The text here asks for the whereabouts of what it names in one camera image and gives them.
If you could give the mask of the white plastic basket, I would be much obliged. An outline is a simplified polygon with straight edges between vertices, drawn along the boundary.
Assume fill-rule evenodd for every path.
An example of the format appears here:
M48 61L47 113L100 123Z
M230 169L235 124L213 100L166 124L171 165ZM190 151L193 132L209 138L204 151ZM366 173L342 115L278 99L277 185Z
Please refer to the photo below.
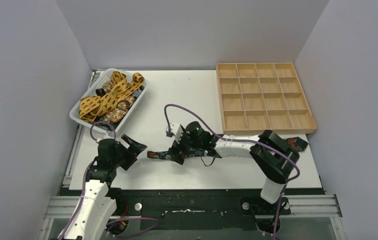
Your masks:
M87 128L104 121L118 132L136 110L148 87L149 81L139 72L106 69L72 107L69 117Z

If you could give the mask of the wooden compartment tray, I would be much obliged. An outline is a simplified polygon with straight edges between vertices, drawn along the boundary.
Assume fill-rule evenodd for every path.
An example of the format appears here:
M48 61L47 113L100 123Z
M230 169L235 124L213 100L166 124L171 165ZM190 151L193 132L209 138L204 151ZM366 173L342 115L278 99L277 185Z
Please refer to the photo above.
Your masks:
M224 134L317 130L293 63L218 63L216 77Z

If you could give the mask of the dark floral tie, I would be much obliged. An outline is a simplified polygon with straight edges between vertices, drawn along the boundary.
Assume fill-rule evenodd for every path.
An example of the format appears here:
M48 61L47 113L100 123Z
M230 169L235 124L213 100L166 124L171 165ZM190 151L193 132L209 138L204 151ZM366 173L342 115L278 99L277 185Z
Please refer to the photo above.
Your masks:
M309 143L300 138L299 136L297 137L289 137L285 138L285 141L288 142L289 145L292 146L297 152L304 152L307 147L309 146ZM204 157L208 156L204 151L199 151L196 149L191 149L192 154L188 158L195 158L195 157ZM169 155L168 151L147 151L147 157L149 159L160 159L160 160L170 160L171 161L171 156Z

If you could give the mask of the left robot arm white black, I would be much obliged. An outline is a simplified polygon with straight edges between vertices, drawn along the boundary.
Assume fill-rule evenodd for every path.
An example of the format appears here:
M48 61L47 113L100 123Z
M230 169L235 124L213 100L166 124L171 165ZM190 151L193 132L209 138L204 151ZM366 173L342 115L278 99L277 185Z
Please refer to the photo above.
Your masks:
M113 195L119 189L111 184L117 169L127 171L147 146L125 134L121 139L128 146L114 138L97 140L97 156L83 173L81 195L69 221L57 237L59 240L98 240L110 217L123 212L125 201Z

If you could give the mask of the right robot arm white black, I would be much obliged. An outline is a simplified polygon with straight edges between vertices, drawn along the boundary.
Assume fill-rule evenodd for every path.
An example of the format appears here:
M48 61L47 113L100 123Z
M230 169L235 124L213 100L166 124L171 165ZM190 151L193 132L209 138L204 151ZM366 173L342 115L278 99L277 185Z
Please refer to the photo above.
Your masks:
M184 163L181 155L192 150L213 158L253 159L266 176L260 197L270 204L278 201L284 186L291 180L291 172L299 170L299 152L272 130L253 136L214 134L193 121L186 127L171 124L165 132L174 139L169 154L180 165Z

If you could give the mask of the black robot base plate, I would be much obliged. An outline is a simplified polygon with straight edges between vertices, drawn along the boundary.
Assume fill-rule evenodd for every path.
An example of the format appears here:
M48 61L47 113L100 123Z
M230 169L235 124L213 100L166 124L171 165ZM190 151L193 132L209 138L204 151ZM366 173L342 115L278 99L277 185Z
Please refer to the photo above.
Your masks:
M268 203L260 189L121 190L114 216L155 218L156 230L254 231L257 222L273 229L276 213L288 216L289 201Z

